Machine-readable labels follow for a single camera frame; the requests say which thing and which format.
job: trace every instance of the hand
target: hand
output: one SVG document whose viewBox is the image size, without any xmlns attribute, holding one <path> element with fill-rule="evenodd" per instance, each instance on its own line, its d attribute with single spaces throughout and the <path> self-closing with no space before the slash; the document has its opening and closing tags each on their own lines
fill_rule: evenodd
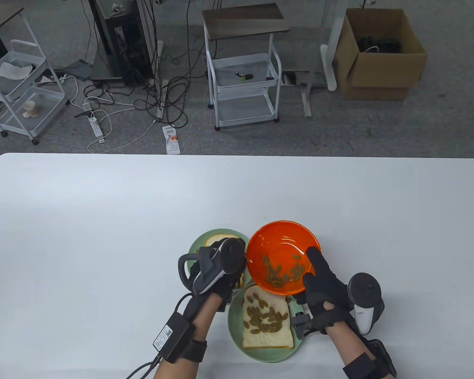
<svg viewBox="0 0 474 379">
<path fill-rule="evenodd" d="M 313 327 L 326 334 L 325 327 L 338 321 L 349 321 L 351 318 L 348 287 L 331 272 L 319 249 L 309 247 L 306 255 L 316 275 L 307 273 L 303 276 L 305 291 L 295 295 L 295 298 L 298 304 L 307 303 L 313 315 Z"/>
<path fill-rule="evenodd" d="M 211 245 L 211 247 L 214 248 L 214 252 L 220 247 L 220 245 L 226 239 L 227 238 L 223 238 L 222 240 L 214 242 Z M 243 249 L 244 250 L 246 248 L 246 243 L 241 238 L 232 238 L 232 240 L 234 241 L 232 241 L 232 245 L 229 247 L 229 249 Z M 222 303 L 218 310 L 221 312 L 224 311 L 226 303 L 231 300 L 232 290 L 235 288 L 235 284 L 237 284 L 237 282 L 241 279 L 241 275 L 246 269 L 247 261 L 244 258 L 241 261 L 235 261 L 232 263 L 235 263 L 237 265 L 237 267 L 235 267 L 234 273 L 224 274 L 206 292 L 204 292 L 201 295 L 196 295 L 190 300 L 183 314 L 186 318 L 188 318 L 188 320 L 196 316 L 201 305 L 207 300 L 210 294 L 216 294 L 217 296 L 221 298 Z M 190 277 L 188 278 L 188 281 L 192 282 L 199 272 L 200 272 L 200 264 L 199 262 L 196 262 L 190 269 Z"/>
</svg>

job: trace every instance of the power strip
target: power strip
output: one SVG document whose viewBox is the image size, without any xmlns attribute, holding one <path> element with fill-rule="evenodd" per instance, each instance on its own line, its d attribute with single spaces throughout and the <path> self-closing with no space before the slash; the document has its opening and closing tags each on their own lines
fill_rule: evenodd
<svg viewBox="0 0 474 379">
<path fill-rule="evenodd" d="M 91 105 L 89 103 L 83 103 L 82 108 L 84 111 L 91 111 Z M 100 125 L 98 124 L 98 120 L 95 116 L 88 117 L 89 124 L 91 125 L 91 129 L 93 129 L 93 133 L 95 133 L 95 137 L 98 138 L 98 142 L 103 144 L 105 139 L 103 138 L 102 129 L 100 129 Z"/>
</svg>

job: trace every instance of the cardboard box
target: cardboard box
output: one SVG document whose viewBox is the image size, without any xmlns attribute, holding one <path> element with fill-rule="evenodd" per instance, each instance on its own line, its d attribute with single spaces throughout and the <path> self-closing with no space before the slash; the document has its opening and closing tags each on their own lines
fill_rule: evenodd
<svg viewBox="0 0 474 379">
<path fill-rule="evenodd" d="M 400 42 L 401 54 L 361 53 L 357 40 L 371 36 Z M 335 64 L 339 86 L 348 100 L 403 100 L 419 82 L 427 52 L 402 9 L 348 9 L 340 32 Z"/>
</svg>

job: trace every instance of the green plate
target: green plate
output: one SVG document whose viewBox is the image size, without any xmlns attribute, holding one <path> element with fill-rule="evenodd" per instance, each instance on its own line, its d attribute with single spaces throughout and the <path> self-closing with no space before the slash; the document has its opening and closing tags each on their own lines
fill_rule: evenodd
<svg viewBox="0 0 474 379">
<path fill-rule="evenodd" d="M 296 350 L 299 348 L 300 341 L 295 335 L 295 331 L 291 326 L 291 331 L 293 334 L 293 348 L 292 349 L 244 349 L 242 347 L 242 334 L 244 330 L 244 325 L 242 323 L 242 304 L 244 303 L 244 292 L 249 287 L 255 285 L 255 283 L 248 284 L 244 286 L 233 298 L 230 308 L 228 309 L 228 330 L 230 335 L 241 351 L 252 359 L 264 363 L 277 363 L 284 361 L 285 359 L 292 356 Z M 297 312 L 303 312 L 301 305 L 298 305 L 294 298 L 290 297 L 291 301 L 288 303 L 290 308 L 290 316 L 296 314 Z"/>
<path fill-rule="evenodd" d="M 246 243 L 246 246 L 249 243 L 249 238 L 247 238 L 245 235 L 242 233 L 239 233 L 238 231 L 234 231 L 232 229 L 213 229 L 211 231 L 206 231 L 204 234 L 202 234 L 200 237 L 198 237 L 195 242 L 192 243 L 192 246 L 190 247 L 190 250 L 188 251 L 189 253 L 197 253 L 197 250 L 201 246 L 205 246 L 205 243 L 209 238 L 211 238 L 214 235 L 236 235 L 239 238 L 242 238 L 244 242 Z M 194 264 L 195 261 L 188 261 L 186 262 L 186 265 L 188 267 L 188 271 L 191 269 L 192 265 Z M 249 274 L 248 269 L 244 271 L 244 284 L 249 283 L 251 281 L 251 275 Z"/>
</svg>

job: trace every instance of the white paper towel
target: white paper towel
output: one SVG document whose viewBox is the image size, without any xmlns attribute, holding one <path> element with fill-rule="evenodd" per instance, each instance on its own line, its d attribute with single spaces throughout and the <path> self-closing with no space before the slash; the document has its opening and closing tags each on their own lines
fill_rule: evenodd
<svg viewBox="0 0 474 379">
<path fill-rule="evenodd" d="M 22 81 L 28 77 L 30 72 L 32 72 L 32 68 L 33 66 L 17 67 L 10 63 L 3 62 L 0 66 L 0 76 L 12 79 L 13 81 Z"/>
</svg>

